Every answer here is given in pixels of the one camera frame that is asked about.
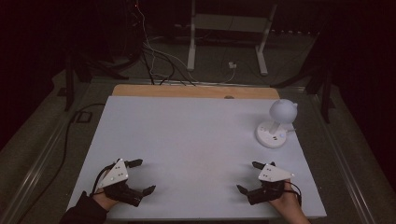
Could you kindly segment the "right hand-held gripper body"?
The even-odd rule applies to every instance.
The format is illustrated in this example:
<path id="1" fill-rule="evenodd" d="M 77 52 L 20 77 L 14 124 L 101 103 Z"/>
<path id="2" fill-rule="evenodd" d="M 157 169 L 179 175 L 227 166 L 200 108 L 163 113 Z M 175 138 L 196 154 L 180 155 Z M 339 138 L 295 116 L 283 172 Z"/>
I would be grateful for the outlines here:
<path id="1" fill-rule="evenodd" d="M 258 179 L 262 186 L 247 194 L 247 200 L 251 205 L 278 199 L 284 192 L 285 181 L 294 177 L 293 173 L 276 167 L 273 162 L 265 163 L 260 171 Z"/>

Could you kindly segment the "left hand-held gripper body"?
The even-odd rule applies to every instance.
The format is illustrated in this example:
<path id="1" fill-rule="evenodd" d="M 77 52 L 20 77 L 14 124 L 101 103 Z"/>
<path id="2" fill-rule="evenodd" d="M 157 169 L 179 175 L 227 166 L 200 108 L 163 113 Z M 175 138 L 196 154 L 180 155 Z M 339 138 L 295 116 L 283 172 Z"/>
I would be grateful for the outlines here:
<path id="1" fill-rule="evenodd" d="M 97 188 L 103 189 L 110 199 L 137 207 L 143 199 L 143 195 L 142 192 L 131 189 L 127 185 L 129 175 L 124 162 L 125 160 L 118 159 L 115 163 L 105 167 L 100 173 L 100 176 L 102 174 L 105 176 Z"/>

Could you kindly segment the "person's left hand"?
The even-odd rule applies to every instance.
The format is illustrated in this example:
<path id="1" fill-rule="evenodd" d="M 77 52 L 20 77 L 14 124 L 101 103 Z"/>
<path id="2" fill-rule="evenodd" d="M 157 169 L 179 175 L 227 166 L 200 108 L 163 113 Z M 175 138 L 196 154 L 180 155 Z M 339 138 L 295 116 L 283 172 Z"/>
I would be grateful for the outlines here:
<path id="1" fill-rule="evenodd" d="M 108 198 L 103 189 L 98 189 L 92 198 L 107 211 L 110 211 L 118 203 L 118 201 Z"/>

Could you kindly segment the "person's right hand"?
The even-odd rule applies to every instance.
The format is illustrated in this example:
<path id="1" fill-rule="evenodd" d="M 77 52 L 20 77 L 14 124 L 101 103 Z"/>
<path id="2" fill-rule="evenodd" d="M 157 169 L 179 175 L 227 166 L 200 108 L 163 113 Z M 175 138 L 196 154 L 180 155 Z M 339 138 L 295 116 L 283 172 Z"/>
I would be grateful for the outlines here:
<path id="1" fill-rule="evenodd" d="M 295 193 L 292 191 L 289 179 L 285 181 L 283 194 L 269 202 L 282 217 L 296 217 L 302 212 Z"/>

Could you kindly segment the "white round desk lamp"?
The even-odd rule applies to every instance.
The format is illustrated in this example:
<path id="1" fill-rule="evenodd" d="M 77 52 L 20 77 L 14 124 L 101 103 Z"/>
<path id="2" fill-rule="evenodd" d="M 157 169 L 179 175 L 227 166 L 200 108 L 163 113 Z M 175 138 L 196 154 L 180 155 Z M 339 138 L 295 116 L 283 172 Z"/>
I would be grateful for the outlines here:
<path id="1" fill-rule="evenodd" d="M 260 144 L 268 148 L 282 147 L 287 140 L 283 124 L 292 124 L 298 114 L 298 105 L 288 99 L 273 102 L 269 109 L 270 119 L 258 125 L 255 135 Z"/>

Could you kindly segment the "black floor box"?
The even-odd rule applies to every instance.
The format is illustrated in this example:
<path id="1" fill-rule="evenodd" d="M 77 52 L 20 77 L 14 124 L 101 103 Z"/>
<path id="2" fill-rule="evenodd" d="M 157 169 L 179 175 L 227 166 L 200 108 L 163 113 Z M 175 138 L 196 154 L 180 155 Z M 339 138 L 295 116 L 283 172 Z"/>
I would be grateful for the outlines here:
<path id="1" fill-rule="evenodd" d="M 92 120 L 92 112 L 80 111 L 77 112 L 75 123 L 90 123 Z"/>

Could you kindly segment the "black stand legs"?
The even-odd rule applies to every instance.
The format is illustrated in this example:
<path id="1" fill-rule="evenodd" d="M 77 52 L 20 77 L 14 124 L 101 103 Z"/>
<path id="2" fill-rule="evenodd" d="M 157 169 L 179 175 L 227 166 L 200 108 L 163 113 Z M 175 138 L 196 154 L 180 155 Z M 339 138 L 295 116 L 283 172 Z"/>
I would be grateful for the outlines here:
<path id="1" fill-rule="evenodd" d="M 81 51 L 70 51 L 66 54 L 65 60 L 65 107 L 64 110 L 68 111 L 75 101 L 75 78 L 79 82 L 89 83 L 93 79 L 93 74 L 90 70 L 90 66 L 104 73 L 108 77 L 112 77 L 119 80 L 126 80 L 124 77 L 114 70 L 99 63 L 93 57 L 89 56 L 85 52 Z"/>
<path id="2" fill-rule="evenodd" d="M 332 106 L 332 72 L 326 63 L 304 63 L 297 75 L 282 82 L 271 84 L 271 87 L 283 89 L 305 77 L 310 77 L 304 87 L 307 94 L 317 94 L 318 91 L 321 91 L 320 115 L 326 123 L 329 123 L 329 109 Z"/>

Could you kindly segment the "white metal stand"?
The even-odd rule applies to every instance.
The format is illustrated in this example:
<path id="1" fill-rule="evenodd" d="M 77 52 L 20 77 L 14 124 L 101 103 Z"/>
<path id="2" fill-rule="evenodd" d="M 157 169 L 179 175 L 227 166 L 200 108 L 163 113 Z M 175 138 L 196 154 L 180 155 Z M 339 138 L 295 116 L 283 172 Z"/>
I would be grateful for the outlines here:
<path id="1" fill-rule="evenodd" d="M 271 5 L 266 17 L 244 17 L 231 15 L 202 14 L 196 12 L 196 0 L 191 0 L 191 35 L 190 47 L 187 60 L 187 70 L 193 71 L 195 66 L 196 43 L 195 33 L 197 30 L 216 30 L 261 33 L 262 40 L 255 47 L 257 62 L 262 76 L 268 75 L 266 61 L 264 59 L 264 47 L 271 31 L 277 4 Z"/>

